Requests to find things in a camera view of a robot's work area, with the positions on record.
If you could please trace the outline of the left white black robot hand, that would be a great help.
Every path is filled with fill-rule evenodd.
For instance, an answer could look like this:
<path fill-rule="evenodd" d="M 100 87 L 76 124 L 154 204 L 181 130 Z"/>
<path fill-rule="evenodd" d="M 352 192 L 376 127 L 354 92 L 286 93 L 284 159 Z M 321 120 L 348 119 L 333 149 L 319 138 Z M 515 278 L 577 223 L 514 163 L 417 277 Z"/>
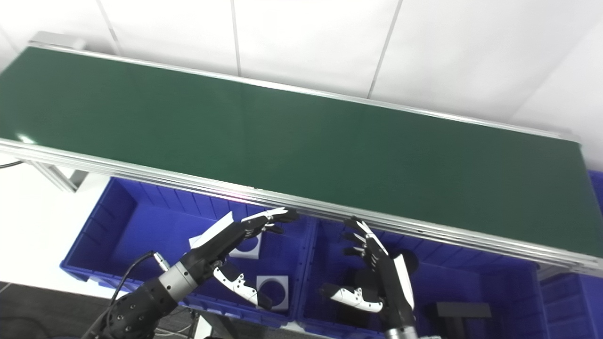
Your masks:
<path fill-rule="evenodd" d="M 224 287 L 241 296 L 248 302 L 271 310 L 273 301 L 259 291 L 259 288 L 246 282 L 244 273 L 226 260 L 227 255 L 237 248 L 244 240 L 255 237 L 263 232 L 276 234 L 284 233 L 278 223 L 290 223 L 299 219 L 298 212 L 293 208 L 280 207 L 250 215 L 235 221 L 232 212 L 218 220 L 208 230 L 202 233 L 180 260 L 181 277 L 187 280 L 188 286 L 177 286 L 171 283 L 171 291 L 181 289 L 175 300 L 183 300 L 185 296 L 200 287 L 212 277 Z"/>

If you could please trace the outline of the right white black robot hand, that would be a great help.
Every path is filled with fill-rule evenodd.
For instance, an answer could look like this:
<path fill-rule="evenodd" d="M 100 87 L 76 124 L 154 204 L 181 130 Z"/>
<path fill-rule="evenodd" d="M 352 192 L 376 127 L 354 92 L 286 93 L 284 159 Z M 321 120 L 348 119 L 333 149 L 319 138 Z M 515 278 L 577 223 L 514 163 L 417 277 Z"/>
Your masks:
<path fill-rule="evenodd" d="M 388 339 L 417 339 L 415 300 L 410 275 L 417 264 L 407 264 L 401 253 L 392 256 L 365 221 L 355 215 L 344 221 L 353 229 L 343 238 L 355 243 L 345 248 L 345 256 L 358 256 L 367 266 L 356 287 L 324 283 L 319 293 L 335 302 L 379 315 Z"/>

